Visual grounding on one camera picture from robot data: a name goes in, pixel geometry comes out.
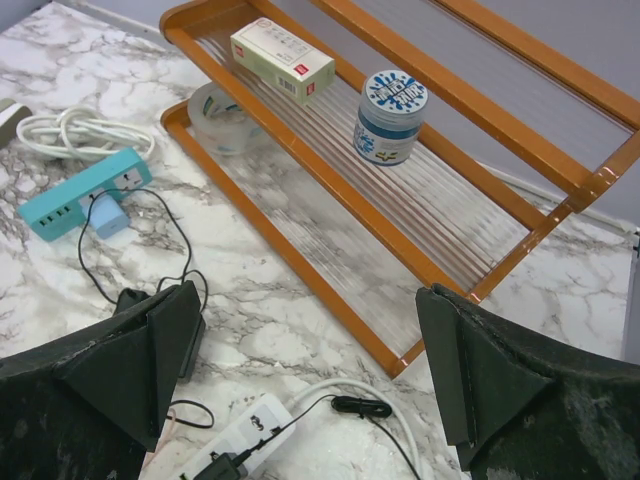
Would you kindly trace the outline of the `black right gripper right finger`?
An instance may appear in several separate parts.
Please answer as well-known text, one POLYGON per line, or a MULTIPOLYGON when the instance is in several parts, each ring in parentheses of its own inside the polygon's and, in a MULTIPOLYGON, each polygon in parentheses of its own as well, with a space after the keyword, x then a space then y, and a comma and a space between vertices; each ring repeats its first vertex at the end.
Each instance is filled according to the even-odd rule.
POLYGON ((416 307, 448 445, 474 479, 636 479, 639 368, 434 284, 416 307))

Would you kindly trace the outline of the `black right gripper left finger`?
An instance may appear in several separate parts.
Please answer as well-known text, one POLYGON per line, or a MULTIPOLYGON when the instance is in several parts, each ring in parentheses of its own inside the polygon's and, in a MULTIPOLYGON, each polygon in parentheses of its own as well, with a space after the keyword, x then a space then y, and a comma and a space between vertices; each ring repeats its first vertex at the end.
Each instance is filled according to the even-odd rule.
POLYGON ((2 478, 138 478, 200 319, 187 281, 2 359, 2 478))

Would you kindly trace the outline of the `black power adapter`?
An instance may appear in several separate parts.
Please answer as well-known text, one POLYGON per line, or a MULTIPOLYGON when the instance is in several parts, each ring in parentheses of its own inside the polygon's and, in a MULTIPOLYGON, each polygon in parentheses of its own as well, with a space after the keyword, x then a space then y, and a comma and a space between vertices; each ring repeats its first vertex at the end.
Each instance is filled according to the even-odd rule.
MULTIPOLYGON (((120 312, 125 311, 133 307, 134 305, 137 305, 138 303, 148 299, 149 297, 150 295, 142 290, 125 288, 120 292, 118 296, 114 314, 117 315, 120 312)), ((189 347, 181 365, 180 373, 178 376, 179 383, 186 384, 192 378, 205 328, 206 322, 202 316, 199 316, 197 330, 191 337, 189 347)))

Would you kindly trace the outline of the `light blue charger plug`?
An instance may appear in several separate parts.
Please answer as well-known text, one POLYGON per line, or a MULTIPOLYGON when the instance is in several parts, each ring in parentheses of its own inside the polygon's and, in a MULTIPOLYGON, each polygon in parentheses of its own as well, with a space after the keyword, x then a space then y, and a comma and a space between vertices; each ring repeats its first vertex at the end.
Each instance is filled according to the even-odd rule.
POLYGON ((130 219, 119 203, 110 194, 105 194, 91 205, 89 224, 99 238, 108 239, 126 229, 130 219))

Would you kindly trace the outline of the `teal power strip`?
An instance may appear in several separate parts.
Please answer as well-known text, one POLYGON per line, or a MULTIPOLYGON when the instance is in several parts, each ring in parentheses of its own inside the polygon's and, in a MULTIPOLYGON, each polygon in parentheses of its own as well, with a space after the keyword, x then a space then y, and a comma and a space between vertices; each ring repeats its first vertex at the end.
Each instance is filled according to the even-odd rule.
POLYGON ((51 242, 90 225, 90 207, 100 196, 110 194, 120 205, 131 191, 151 180, 147 163, 126 148, 35 196, 19 206, 18 212, 41 239, 51 242))

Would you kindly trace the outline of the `black plug in strip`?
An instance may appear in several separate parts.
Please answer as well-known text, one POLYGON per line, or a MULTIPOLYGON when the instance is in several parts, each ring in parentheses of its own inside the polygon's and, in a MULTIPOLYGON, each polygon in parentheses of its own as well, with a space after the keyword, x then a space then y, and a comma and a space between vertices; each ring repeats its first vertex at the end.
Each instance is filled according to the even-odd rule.
POLYGON ((252 455, 249 450, 240 454, 215 452, 210 454, 211 462, 195 477, 195 480, 242 480, 249 474, 244 462, 252 455))

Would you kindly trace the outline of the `white power strip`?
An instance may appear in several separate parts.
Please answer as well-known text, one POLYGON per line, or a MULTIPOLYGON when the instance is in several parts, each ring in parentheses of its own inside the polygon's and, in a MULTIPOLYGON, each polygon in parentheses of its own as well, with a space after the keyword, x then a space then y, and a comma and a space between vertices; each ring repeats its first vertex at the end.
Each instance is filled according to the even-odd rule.
MULTIPOLYGON (((292 420, 293 416, 288 407, 273 394, 264 394, 183 467, 165 476, 165 479, 195 479, 212 462, 213 454, 239 455, 260 440, 267 440, 276 432, 277 427, 284 427, 292 420)), ((253 453, 240 467, 244 479, 256 479, 266 468, 266 462, 276 457, 276 452, 287 442, 295 429, 295 426, 289 427, 268 445, 253 453)))

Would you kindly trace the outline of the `orange wooden shelf rack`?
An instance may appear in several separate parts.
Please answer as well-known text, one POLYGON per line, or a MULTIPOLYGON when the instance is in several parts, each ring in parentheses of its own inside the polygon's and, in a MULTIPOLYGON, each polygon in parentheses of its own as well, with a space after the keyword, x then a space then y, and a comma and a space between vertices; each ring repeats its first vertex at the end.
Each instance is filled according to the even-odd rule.
POLYGON ((391 377, 424 350, 420 287, 443 285, 483 301, 569 215, 599 199, 639 157, 639 104, 474 1, 439 8, 547 76, 625 132, 589 169, 350 1, 317 8, 446 102, 565 194, 543 213, 429 124, 398 167, 354 147, 365 77, 345 59, 328 92, 299 106, 232 57, 231 31, 267 18, 314 47, 321 41, 268 1, 191 1, 166 11, 165 39, 181 50, 275 142, 266 160, 234 161, 204 148, 185 103, 163 127, 343 327, 391 377))

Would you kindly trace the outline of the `grey white stapler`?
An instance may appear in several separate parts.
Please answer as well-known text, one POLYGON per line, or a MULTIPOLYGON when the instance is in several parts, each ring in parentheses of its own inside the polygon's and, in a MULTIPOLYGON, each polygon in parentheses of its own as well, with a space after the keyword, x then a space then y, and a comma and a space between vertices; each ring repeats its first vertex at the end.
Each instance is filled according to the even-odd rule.
POLYGON ((25 105, 10 98, 0 100, 0 149, 7 147, 17 137, 17 125, 32 115, 25 105))

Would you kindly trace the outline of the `clear tape roll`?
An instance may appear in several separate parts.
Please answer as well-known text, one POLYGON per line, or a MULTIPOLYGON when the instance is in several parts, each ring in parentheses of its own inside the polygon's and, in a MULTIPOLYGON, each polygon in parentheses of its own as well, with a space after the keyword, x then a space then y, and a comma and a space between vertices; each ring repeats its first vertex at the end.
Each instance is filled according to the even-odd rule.
POLYGON ((211 154, 241 155, 267 140, 264 130, 213 82, 193 93, 187 113, 196 140, 211 154))

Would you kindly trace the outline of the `blue lidded jar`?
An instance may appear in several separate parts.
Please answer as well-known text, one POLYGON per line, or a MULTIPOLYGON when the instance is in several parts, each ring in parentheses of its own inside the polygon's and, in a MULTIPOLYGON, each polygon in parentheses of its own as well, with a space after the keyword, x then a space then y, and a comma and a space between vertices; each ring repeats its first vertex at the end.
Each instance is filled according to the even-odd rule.
POLYGON ((405 162, 425 118, 428 89, 402 70, 383 70, 363 85, 353 134, 356 152, 379 166, 405 162))

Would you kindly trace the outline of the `white cardboard box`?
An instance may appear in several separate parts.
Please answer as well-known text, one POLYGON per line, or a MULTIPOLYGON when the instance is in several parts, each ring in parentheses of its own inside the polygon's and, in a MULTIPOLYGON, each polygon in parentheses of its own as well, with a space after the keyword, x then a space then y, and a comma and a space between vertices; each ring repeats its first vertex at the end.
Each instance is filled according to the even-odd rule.
POLYGON ((237 63, 299 105, 307 104, 335 79, 332 57, 266 17, 242 27, 230 40, 237 63))

